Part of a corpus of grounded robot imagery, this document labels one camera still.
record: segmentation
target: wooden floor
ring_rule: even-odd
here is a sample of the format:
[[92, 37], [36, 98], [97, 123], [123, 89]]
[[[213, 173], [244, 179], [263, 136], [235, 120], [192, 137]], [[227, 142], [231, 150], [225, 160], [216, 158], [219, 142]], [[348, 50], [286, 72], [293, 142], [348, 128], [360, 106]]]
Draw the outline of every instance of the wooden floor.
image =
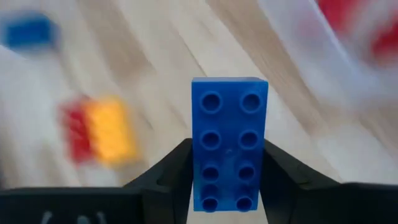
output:
[[[256, 0], [13, 0], [61, 28], [57, 52], [0, 49], [1, 165], [7, 187], [121, 185], [191, 136], [193, 77], [270, 82], [266, 138], [339, 181], [398, 184], [397, 106], [348, 114], [318, 102]], [[80, 167], [66, 156], [60, 103], [119, 95], [144, 160]], [[191, 213], [189, 223], [264, 223], [262, 211]]]

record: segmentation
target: red object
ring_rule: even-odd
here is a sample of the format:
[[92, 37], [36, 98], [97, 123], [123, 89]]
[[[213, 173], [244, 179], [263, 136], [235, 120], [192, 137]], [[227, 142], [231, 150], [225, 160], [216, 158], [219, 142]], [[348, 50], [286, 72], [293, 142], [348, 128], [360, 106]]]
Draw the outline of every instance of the red object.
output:
[[361, 1], [363, 0], [319, 0], [318, 5], [331, 28], [335, 32], [344, 34], [349, 29], [353, 9]]
[[376, 58], [398, 54], [398, 17], [392, 28], [388, 28], [373, 42], [372, 53]]
[[82, 107], [84, 101], [75, 101], [62, 107], [62, 124], [70, 155], [77, 163], [93, 157]]

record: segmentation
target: blue brick stud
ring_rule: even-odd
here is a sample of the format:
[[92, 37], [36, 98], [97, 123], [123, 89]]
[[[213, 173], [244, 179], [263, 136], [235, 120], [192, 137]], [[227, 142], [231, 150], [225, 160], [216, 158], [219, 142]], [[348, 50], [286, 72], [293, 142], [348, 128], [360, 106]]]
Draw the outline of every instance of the blue brick stud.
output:
[[194, 211], [257, 209], [267, 95], [259, 78], [193, 79]]

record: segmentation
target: lego brick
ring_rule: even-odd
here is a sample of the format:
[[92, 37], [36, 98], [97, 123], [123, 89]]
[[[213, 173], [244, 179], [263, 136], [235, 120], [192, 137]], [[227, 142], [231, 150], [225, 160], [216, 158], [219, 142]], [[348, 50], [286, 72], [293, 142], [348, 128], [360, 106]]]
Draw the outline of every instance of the lego brick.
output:
[[17, 12], [2, 21], [2, 42], [10, 49], [54, 46], [57, 41], [56, 25], [39, 12]]
[[126, 110], [114, 97], [91, 101], [85, 105], [90, 141], [97, 158], [106, 165], [116, 165], [139, 158]]
[[93, 158], [85, 114], [84, 100], [67, 103], [62, 106], [62, 124], [67, 139], [69, 154], [73, 161], [79, 163]]
[[257, 209], [267, 93], [258, 78], [193, 79], [194, 211]]

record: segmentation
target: blue lego brick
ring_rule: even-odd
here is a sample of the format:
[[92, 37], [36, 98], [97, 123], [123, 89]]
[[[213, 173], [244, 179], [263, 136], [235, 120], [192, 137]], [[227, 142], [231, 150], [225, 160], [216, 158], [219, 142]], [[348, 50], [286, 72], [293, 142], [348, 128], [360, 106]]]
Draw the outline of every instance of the blue lego brick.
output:
[[267, 95], [259, 78], [193, 79], [194, 211], [257, 209]]
[[2, 20], [2, 44], [15, 49], [54, 46], [57, 40], [55, 24], [39, 12], [17, 13]]

